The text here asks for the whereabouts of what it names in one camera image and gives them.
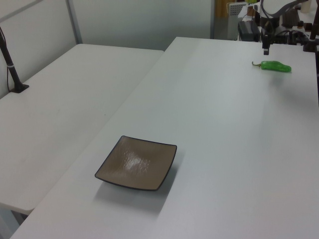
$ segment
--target white wall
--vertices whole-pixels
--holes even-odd
[[[214,0],[69,0],[83,43],[166,50],[210,38]]]
[[[66,0],[43,0],[0,22],[22,82],[75,46]],[[7,94],[6,63],[0,53],[0,98]]]

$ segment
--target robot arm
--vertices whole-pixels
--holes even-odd
[[[269,47],[273,43],[275,28],[279,26],[279,17],[295,5],[307,0],[261,0],[260,17],[266,22],[262,26],[262,42],[264,55],[269,55]]]
[[[261,0],[262,12],[269,17],[280,17],[293,6],[307,0]]]

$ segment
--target green pepper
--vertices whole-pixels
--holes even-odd
[[[255,65],[254,62],[252,62],[251,64],[253,64],[253,66],[259,66],[262,70],[291,72],[290,66],[286,66],[279,61],[262,61],[258,65]]]

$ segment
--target black cable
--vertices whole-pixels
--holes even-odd
[[[8,88],[8,92],[10,93],[9,89],[9,67],[6,68],[6,87]]]
[[[281,31],[281,32],[279,32],[278,34],[276,34],[276,36],[279,36],[280,34],[282,34],[282,33],[286,33],[287,34],[287,32],[290,32],[289,30],[284,30],[284,31]]]
[[[243,17],[243,19],[241,19],[241,21],[243,21],[243,20],[244,20],[245,16],[247,16],[247,13],[246,13],[246,15],[244,15],[244,17]]]
[[[1,36],[2,36],[3,39],[4,39],[4,44],[5,44],[5,46],[6,46],[6,39],[5,39],[5,36],[4,36],[4,33],[3,33],[2,29],[1,29],[1,27],[0,27],[0,32],[1,32]]]
[[[6,46],[6,39],[5,39],[5,36],[4,36],[4,33],[1,29],[1,27],[0,27],[0,33],[1,33],[1,37],[3,37],[3,39],[4,39],[4,44]],[[6,67],[6,87],[8,89],[8,92],[10,92],[10,89],[9,89],[9,67],[8,66]]]

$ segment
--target black device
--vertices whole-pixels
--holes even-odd
[[[238,32],[242,41],[259,42],[260,31],[254,21],[240,21],[238,23]]]

